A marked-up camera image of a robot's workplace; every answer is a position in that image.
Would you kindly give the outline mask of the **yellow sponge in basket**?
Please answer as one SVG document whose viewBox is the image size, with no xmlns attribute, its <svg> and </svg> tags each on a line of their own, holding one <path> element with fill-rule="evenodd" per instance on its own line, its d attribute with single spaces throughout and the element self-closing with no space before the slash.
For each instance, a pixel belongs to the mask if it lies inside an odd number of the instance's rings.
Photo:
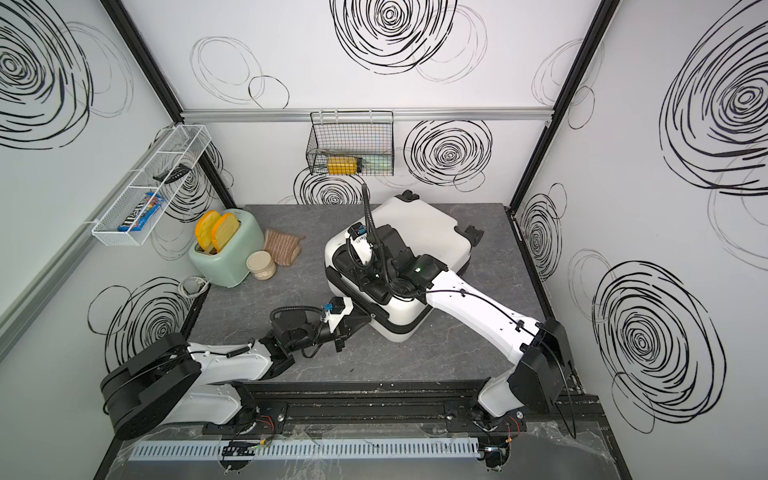
<svg viewBox="0 0 768 480">
<path fill-rule="evenodd" d="M 328 175 L 355 175 L 359 170 L 359 159 L 353 156 L 331 156 L 327 159 Z"/>
</svg>

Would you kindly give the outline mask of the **brown striped folded cloth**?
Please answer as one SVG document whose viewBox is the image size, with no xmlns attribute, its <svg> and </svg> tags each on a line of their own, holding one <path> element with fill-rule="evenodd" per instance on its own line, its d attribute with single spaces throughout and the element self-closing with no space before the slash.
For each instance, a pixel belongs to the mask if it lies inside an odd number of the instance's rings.
<svg viewBox="0 0 768 480">
<path fill-rule="evenodd" d="M 271 255 L 278 266 L 291 267 L 302 251 L 303 239 L 303 236 L 268 228 L 265 233 L 264 250 Z"/>
</svg>

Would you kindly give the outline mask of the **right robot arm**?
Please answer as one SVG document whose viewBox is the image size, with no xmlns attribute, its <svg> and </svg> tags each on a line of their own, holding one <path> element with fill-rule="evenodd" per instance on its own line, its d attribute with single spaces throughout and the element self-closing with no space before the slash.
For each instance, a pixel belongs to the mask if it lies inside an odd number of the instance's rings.
<svg viewBox="0 0 768 480">
<path fill-rule="evenodd" d="M 463 280 L 459 271 L 471 250 L 454 221 L 388 222 L 375 235 L 355 223 L 326 243 L 324 266 L 331 290 L 360 305 L 389 341 L 410 339 L 430 313 L 441 311 L 495 347 L 509 366 L 477 394 L 481 419 L 522 408 L 555 413 L 570 372 L 564 328 L 520 314 Z"/>
</svg>

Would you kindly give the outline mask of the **yellow toast slice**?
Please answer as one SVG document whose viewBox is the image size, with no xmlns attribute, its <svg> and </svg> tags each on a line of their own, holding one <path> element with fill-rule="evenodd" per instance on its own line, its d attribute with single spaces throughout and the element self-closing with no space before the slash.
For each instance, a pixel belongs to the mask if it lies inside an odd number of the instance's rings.
<svg viewBox="0 0 768 480">
<path fill-rule="evenodd" d="M 213 249 L 221 252 L 230 242 L 240 228 L 240 222 L 237 217 L 227 212 L 221 215 L 211 228 L 211 242 Z"/>
<path fill-rule="evenodd" d="M 212 230 L 216 225 L 221 215 L 215 211 L 207 211 L 196 223 L 194 229 L 194 235 L 197 242 L 197 246 L 201 251 L 207 251 L 212 248 Z"/>
</svg>

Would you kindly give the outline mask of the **beige paper cup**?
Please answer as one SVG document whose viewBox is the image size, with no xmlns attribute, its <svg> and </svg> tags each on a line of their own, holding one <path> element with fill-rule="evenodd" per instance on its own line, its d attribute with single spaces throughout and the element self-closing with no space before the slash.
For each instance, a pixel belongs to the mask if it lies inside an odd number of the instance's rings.
<svg viewBox="0 0 768 480">
<path fill-rule="evenodd" d="M 277 271 L 277 264 L 268 251 L 257 251 L 248 256 L 246 266 L 250 274 L 259 281 L 271 279 Z"/>
</svg>

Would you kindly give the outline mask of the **green item in basket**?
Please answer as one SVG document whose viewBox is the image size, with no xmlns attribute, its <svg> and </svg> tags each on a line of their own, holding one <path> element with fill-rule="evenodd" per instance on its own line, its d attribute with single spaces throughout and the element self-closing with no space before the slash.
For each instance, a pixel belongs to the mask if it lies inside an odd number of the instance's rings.
<svg viewBox="0 0 768 480">
<path fill-rule="evenodd" d="M 361 175 L 391 176 L 394 171 L 394 160 L 387 154 L 368 154 L 361 156 Z"/>
</svg>

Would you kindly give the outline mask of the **mint green toaster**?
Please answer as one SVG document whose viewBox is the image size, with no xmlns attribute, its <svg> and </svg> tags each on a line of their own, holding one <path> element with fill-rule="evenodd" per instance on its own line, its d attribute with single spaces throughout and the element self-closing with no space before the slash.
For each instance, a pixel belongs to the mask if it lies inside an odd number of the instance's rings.
<svg viewBox="0 0 768 480">
<path fill-rule="evenodd" d="M 250 271 L 247 258 L 260 251 L 265 242 L 265 235 L 256 218 L 246 210 L 228 209 L 239 222 L 239 229 L 234 237 L 223 247 L 222 253 L 205 253 L 197 243 L 188 250 L 188 257 L 198 272 L 211 284 L 233 288 L 241 284 Z"/>
</svg>

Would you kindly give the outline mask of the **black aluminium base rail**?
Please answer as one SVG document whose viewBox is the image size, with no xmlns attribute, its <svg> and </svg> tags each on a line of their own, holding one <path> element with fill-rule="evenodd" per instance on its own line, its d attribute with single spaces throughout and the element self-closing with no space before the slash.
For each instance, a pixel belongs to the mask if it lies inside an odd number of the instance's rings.
<svg viewBox="0 0 768 480">
<path fill-rule="evenodd" d="M 501 423 L 481 413 L 479 380 L 395 383 L 263 383 L 215 385 L 199 413 L 185 409 L 192 390 L 135 388 L 106 399 L 120 440 L 143 436 L 166 424 L 198 424 L 225 439 L 277 435 L 288 427 L 320 424 L 425 424 L 451 433 L 497 435 Z"/>
</svg>

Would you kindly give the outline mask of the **yellow toast slice right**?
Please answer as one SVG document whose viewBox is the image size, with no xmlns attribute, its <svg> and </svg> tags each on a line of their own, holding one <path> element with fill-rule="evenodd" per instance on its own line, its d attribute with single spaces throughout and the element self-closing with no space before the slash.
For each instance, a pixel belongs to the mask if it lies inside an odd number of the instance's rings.
<svg viewBox="0 0 768 480">
<path fill-rule="evenodd" d="M 211 242 L 213 249 L 221 252 L 230 242 L 240 228 L 240 222 L 237 217 L 227 212 L 221 215 L 211 228 Z"/>
</svg>

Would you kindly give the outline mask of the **white hard-shell suitcase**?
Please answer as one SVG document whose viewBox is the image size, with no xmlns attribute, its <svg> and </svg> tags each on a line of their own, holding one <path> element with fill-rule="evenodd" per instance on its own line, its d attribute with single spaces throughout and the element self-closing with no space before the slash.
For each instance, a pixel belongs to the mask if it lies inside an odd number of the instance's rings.
<svg viewBox="0 0 768 480">
<path fill-rule="evenodd" d="M 372 211 L 372 217 L 381 243 L 408 247 L 408 266 L 401 274 L 408 281 L 408 291 L 415 289 L 415 269 L 424 263 L 426 255 L 457 274 L 464 274 L 473 248 L 484 235 L 482 230 L 472 225 L 460 229 L 456 219 L 421 200 L 410 190 L 384 201 Z M 364 219 L 356 222 L 365 225 Z M 324 265 L 329 287 L 335 295 L 350 297 L 356 306 L 371 315 L 372 328 L 387 340 L 403 342 L 413 335 L 432 307 L 416 298 L 408 298 L 407 302 L 394 299 L 387 305 L 380 305 L 341 277 L 332 267 L 332 254 L 346 243 L 346 233 L 351 225 L 325 245 Z"/>
</svg>

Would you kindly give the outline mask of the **blue candy packet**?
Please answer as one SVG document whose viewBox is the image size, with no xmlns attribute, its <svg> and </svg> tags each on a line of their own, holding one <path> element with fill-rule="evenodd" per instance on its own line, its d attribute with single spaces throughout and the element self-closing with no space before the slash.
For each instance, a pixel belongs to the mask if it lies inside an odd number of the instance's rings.
<svg viewBox="0 0 768 480">
<path fill-rule="evenodd" d="M 165 198 L 157 193 L 146 192 L 130 214 L 118 226 L 118 232 L 141 231 L 149 219 L 162 208 Z"/>
</svg>

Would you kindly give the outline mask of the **yellow toast slice left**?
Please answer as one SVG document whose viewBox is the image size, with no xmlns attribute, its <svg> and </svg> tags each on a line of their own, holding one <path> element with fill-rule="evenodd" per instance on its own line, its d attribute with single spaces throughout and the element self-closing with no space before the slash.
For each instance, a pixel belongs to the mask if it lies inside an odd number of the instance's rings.
<svg viewBox="0 0 768 480">
<path fill-rule="evenodd" d="M 212 230 L 216 225 L 221 215 L 215 211 L 207 211 L 196 223 L 194 229 L 194 235 L 197 242 L 197 246 L 201 251 L 207 251 L 212 248 Z"/>
</svg>

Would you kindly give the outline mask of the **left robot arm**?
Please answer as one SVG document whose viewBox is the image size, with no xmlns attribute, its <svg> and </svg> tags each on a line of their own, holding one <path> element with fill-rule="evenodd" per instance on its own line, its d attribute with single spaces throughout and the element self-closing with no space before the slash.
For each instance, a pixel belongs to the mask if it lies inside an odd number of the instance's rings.
<svg viewBox="0 0 768 480">
<path fill-rule="evenodd" d="M 321 307 L 274 309 L 271 328 L 241 345 L 204 345 L 170 333 L 101 381 L 103 411 L 119 440 L 141 437 L 163 424 L 225 425 L 246 406 L 245 384 L 273 379 L 294 365 L 295 353 L 346 341 L 375 316 L 348 297 Z"/>
</svg>

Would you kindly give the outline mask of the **black remote control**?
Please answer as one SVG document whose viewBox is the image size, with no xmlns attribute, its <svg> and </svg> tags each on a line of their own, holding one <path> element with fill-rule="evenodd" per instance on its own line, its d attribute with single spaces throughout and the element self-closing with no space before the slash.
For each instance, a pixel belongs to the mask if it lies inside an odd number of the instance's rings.
<svg viewBox="0 0 768 480">
<path fill-rule="evenodd" d="M 160 185 L 173 184 L 184 178 L 191 171 L 191 168 L 185 164 L 176 165 L 166 171 L 153 176 L 153 179 Z"/>
</svg>

